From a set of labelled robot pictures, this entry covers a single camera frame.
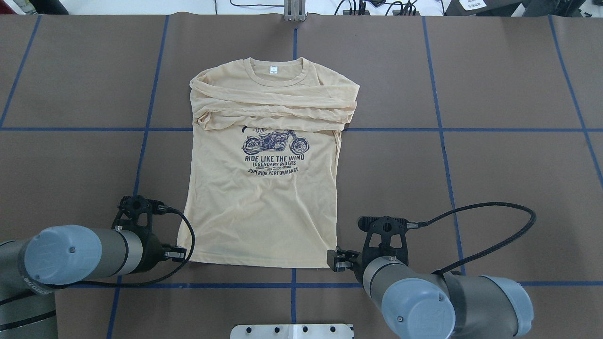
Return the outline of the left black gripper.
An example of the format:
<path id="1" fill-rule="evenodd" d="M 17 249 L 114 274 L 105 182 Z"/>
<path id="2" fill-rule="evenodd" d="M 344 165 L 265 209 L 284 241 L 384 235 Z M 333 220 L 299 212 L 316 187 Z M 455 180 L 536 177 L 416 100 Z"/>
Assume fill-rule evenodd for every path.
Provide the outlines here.
<path id="1" fill-rule="evenodd" d="M 162 260 L 185 261 L 186 248 L 168 248 L 164 250 L 159 238 L 150 231 L 140 231 L 139 238 L 143 245 L 143 254 L 139 263 L 139 272 L 148 272 Z"/>

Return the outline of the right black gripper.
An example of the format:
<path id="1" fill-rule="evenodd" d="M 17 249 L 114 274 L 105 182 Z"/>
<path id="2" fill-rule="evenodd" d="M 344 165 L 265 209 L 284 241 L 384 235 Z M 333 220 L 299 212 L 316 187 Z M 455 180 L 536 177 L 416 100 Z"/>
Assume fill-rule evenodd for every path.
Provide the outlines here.
<path id="1" fill-rule="evenodd" d="M 354 252 L 352 250 L 328 250 L 327 265 L 332 272 L 352 270 L 357 281 L 362 281 L 368 265 L 377 259 L 374 252 Z"/>

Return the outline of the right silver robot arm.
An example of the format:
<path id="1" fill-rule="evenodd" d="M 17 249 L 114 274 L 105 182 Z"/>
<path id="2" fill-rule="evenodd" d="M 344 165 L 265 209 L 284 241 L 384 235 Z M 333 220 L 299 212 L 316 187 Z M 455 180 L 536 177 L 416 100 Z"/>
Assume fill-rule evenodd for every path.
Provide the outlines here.
<path id="1" fill-rule="evenodd" d="M 420 274 L 392 256 L 360 264 L 360 253 L 328 250 L 334 272 L 352 270 L 401 339 L 517 339 L 532 329 L 534 306 L 521 284 L 491 275 Z"/>

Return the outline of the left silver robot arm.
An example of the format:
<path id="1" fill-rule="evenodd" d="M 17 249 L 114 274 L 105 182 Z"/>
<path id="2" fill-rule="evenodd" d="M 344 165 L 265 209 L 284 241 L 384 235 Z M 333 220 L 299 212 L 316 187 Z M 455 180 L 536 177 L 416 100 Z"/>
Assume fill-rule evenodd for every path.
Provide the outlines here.
<path id="1" fill-rule="evenodd" d="M 53 226 L 25 241 L 1 243 L 1 337 L 58 338 L 55 293 L 100 285 L 114 275 L 148 272 L 159 262 L 187 262 L 187 249 L 133 230 Z"/>

